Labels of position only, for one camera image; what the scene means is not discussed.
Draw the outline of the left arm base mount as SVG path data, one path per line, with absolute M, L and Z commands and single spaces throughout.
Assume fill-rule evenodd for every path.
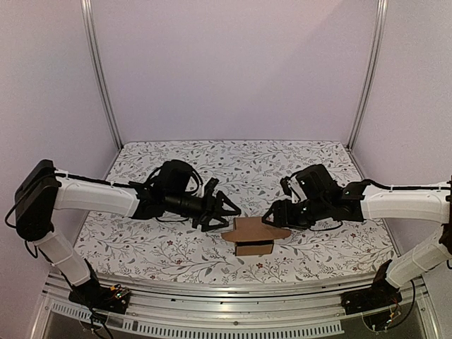
M 86 262 L 90 275 L 87 282 L 75 286 L 67 281 L 71 288 L 69 300 L 89 309 L 99 309 L 117 314 L 125 314 L 131 298 L 131 290 L 121 284 L 110 287 L 101 286 L 92 266 Z

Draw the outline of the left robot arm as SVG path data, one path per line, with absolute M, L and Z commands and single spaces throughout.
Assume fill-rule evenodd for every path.
M 105 291 L 88 263 L 57 232 L 55 210 L 87 210 L 113 213 L 133 220 L 160 218 L 173 213 L 190 219 L 193 228 L 209 232 L 228 226 L 228 218 L 241 210 L 221 191 L 218 180 L 203 182 L 197 171 L 181 160 L 166 161 L 143 182 L 107 182 L 57 170 L 51 160 L 42 160 L 16 190 L 7 223 L 25 242 L 41 251 L 77 287 L 89 306 L 105 300 Z

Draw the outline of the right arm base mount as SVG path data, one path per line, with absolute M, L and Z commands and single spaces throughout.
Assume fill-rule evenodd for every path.
M 391 262 L 390 259 L 379 267 L 369 287 L 340 295 L 341 307 L 347 315 L 388 307 L 402 301 L 400 288 L 386 281 L 386 271 Z

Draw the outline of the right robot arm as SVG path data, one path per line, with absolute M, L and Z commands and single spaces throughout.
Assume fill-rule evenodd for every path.
M 383 264 L 365 293 L 379 308 L 405 283 L 451 259 L 451 183 L 386 186 L 371 179 L 341 187 L 322 164 L 281 179 L 288 196 L 275 201 L 261 218 L 264 224 L 307 230 L 319 220 L 364 222 L 375 219 L 427 220 L 440 224 L 423 242 Z

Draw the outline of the brown cardboard box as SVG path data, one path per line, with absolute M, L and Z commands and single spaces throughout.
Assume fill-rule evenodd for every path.
M 233 229 L 221 237 L 234 244 L 234 255 L 260 256 L 272 254 L 275 240 L 286 239 L 291 231 L 261 222 L 261 217 L 235 218 Z

